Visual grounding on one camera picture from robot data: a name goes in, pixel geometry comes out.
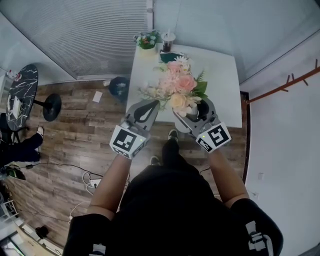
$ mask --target black t-shirt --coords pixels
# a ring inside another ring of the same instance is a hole
[[[132,180],[112,221],[100,214],[72,219],[63,255],[251,255],[251,221],[279,255],[282,234],[253,201],[229,209],[202,176],[149,166]],[[105,254],[93,253],[94,245]]]

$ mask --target forearm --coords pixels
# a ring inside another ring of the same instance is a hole
[[[99,213],[109,219],[116,213],[129,175],[131,160],[117,155],[96,188],[88,214]]]
[[[227,207],[241,198],[249,198],[245,184],[219,149],[208,155],[208,161],[221,200]]]

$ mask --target shoe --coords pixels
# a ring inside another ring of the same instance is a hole
[[[36,131],[37,134],[40,134],[42,138],[44,138],[44,128],[39,126],[38,130]]]
[[[160,160],[156,155],[151,156],[150,165],[151,166],[160,166]]]
[[[168,140],[170,140],[170,139],[175,139],[175,141],[178,142],[178,131],[177,131],[177,129],[172,129],[171,131],[169,131]]]

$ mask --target power strip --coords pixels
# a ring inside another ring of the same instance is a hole
[[[100,181],[101,181],[101,178],[91,179],[89,184],[91,185],[92,188],[97,188]]]

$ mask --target wooden coat rack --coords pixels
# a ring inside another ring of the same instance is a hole
[[[291,74],[292,81],[289,81],[290,75],[288,75],[288,78],[287,78],[286,83],[284,85],[282,85],[282,86],[280,86],[280,87],[278,87],[276,89],[273,89],[271,91],[268,91],[268,92],[266,92],[266,93],[264,93],[264,94],[262,94],[262,95],[260,95],[258,97],[255,97],[253,99],[247,100],[246,103],[250,104],[252,102],[255,102],[257,100],[265,98],[265,97],[267,97],[267,96],[269,96],[271,94],[274,94],[276,92],[279,92],[279,91],[288,92],[288,90],[286,90],[287,87],[293,86],[296,83],[301,82],[301,81],[303,81],[305,83],[305,85],[308,86],[309,84],[307,83],[306,79],[309,78],[309,77],[312,77],[313,75],[315,75],[315,74],[317,74],[319,72],[320,72],[320,66],[318,66],[318,59],[316,59],[315,60],[315,68],[313,70],[311,70],[310,72],[308,72],[308,73],[306,73],[306,74],[304,74],[304,75],[302,75],[302,76],[300,76],[300,77],[298,77],[296,79],[294,77],[294,74],[292,73]]]

